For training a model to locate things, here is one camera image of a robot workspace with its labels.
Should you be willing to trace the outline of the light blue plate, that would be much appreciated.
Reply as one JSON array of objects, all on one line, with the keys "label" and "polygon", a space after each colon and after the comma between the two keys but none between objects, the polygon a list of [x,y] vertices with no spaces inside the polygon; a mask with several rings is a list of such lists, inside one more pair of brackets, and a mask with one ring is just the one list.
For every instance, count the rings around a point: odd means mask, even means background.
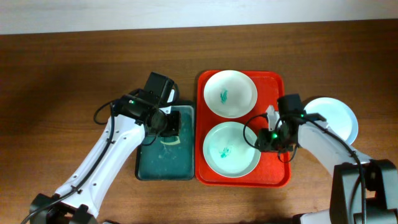
[{"label": "light blue plate", "polygon": [[344,102],[329,98],[316,98],[305,105],[307,113],[319,113],[328,122],[331,129],[352,145],[359,133],[359,124],[352,109]]}]

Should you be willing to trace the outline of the light green plate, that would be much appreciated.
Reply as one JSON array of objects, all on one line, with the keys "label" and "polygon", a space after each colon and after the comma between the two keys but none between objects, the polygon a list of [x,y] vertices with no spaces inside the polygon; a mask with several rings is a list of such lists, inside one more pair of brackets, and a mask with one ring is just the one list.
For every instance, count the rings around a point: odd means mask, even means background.
[{"label": "light green plate", "polygon": [[203,155],[217,174],[238,178],[248,175],[258,165],[261,152],[253,147],[257,136],[250,128],[234,121],[213,127],[203,142]]}]

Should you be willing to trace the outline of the white plate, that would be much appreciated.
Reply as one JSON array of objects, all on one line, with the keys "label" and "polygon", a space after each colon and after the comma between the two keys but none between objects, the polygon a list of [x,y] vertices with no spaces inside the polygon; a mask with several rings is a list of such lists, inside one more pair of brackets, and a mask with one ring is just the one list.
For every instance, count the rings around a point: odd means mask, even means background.
[{"label": "white plate", "polygon": [[203,97],[209,109],[223,118],[240,118],[257,103],[257,88],[251,78],[236,70],[216,72],[206,82]]}]

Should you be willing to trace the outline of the green yellow sponge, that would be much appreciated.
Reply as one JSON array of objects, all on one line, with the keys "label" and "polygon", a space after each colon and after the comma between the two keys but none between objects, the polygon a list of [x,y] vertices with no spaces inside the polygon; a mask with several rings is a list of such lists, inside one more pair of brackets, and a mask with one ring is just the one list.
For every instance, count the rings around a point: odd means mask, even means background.
[{"label": "green yellow sponge", "polygon": [[161,143],[163,145],[167,145],[167,146],[174,146],[174,145],[180,144],[180,139],[177,138],[177,139],[175,139],[174,141],[171,141],[171,142],[161,141]]}]

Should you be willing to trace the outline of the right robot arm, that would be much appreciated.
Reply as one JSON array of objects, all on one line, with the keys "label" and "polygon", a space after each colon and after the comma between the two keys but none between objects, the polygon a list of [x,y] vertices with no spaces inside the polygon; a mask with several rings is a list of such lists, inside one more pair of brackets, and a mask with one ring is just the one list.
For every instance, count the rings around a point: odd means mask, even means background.
[{"label": "right robot arm", "polygon": [[303,213],[293,223],[397,224],[397,167],[375,160],[341,139],[318,113],[308,114],[298,95],[277,99],[261,116],[268,122],[254,147],[260,152],[295,152],[302,147],[330,172],[330,207]]}]

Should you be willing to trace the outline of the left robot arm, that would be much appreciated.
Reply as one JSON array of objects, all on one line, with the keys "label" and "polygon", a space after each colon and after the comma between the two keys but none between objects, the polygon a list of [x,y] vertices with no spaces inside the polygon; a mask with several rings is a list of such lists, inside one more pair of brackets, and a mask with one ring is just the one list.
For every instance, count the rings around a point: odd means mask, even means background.
[{"label": "left robot arm", "polygon": [[145,137],[178,134],[180,119],[169,111],[178,98],[178,85],[152,72],[144,88],[105,103],[110,117],[95,146],[51,197],[36,196],[23,223],[96,223],[110,185]]}]

